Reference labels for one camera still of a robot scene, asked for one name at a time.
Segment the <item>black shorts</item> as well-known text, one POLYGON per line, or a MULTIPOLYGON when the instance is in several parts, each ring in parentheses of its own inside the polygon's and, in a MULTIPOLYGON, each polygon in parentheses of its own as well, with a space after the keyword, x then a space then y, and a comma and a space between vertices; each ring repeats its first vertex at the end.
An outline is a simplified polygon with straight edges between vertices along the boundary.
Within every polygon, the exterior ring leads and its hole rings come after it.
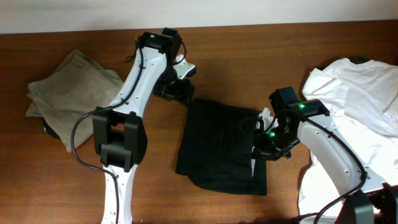
POLYGON ((266 162, 254 160, 259 111, 195 99, 188 108, 176 174, 199 188, 237 195, 267 194, 266 162))

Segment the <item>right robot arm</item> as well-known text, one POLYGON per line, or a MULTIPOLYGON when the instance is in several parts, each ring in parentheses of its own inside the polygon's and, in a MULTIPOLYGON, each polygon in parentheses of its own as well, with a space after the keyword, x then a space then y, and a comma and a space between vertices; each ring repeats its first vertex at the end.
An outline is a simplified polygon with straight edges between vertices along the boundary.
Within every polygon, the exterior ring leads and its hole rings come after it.
POLYGON ((391 186, 353 151, 320 100, 300 101, 291 87, 269 96, 275 116, 259 120, 253 159, 277 161, 302 143, 318 159, 339 196, 293 223, 397 223, 397 186, 391 186))

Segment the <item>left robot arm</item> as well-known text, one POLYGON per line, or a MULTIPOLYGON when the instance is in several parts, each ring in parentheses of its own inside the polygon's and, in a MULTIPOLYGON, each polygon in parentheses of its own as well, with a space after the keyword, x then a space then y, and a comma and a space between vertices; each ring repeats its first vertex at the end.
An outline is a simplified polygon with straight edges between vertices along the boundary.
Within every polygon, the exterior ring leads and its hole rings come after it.
POLYGON ((95 153, 105 175, 102 223, 132 223, 134 175, 147 149, 143 123, 151 95, 189 105, 194 87, 189 78, 196 66, 178 51, 185 44, 175 29, 145 32, 136 40, 136 56, 123 87, 93 115, 95 153))

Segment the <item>white t-shirt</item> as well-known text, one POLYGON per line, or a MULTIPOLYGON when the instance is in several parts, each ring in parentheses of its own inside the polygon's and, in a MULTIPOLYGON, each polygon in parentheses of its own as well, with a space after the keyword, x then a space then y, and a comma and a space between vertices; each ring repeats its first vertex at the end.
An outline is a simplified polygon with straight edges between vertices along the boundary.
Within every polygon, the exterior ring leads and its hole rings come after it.
POLYGON ((397 66, 339 59, 313 69, 302 93, 319 99, 358 156, 397 185, 397 66))

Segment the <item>folded khaki shorts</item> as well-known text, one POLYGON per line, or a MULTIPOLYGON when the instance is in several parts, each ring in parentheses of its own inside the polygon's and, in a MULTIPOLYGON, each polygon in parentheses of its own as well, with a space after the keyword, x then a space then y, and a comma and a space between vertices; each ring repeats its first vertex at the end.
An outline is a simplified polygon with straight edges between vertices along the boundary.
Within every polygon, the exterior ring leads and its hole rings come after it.
POLYGON ((96 107, 109 105, 124 82, 79 50, 73 50, 47 78, 28 84, 27 116, 43 117, 71 152, 75 123, 96 107))

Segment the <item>dark garment under khaki shorts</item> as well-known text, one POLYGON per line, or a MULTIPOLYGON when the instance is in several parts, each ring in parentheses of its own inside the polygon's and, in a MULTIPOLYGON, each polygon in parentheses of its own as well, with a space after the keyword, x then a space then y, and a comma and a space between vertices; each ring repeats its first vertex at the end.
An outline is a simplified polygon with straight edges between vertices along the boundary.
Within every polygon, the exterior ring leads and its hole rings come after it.
POLYGON ((43 119, 43 126, 44 126, 44 131, 50 135, 51 137, 60 140, 60 136, 48 125, 48 123, 43 119))

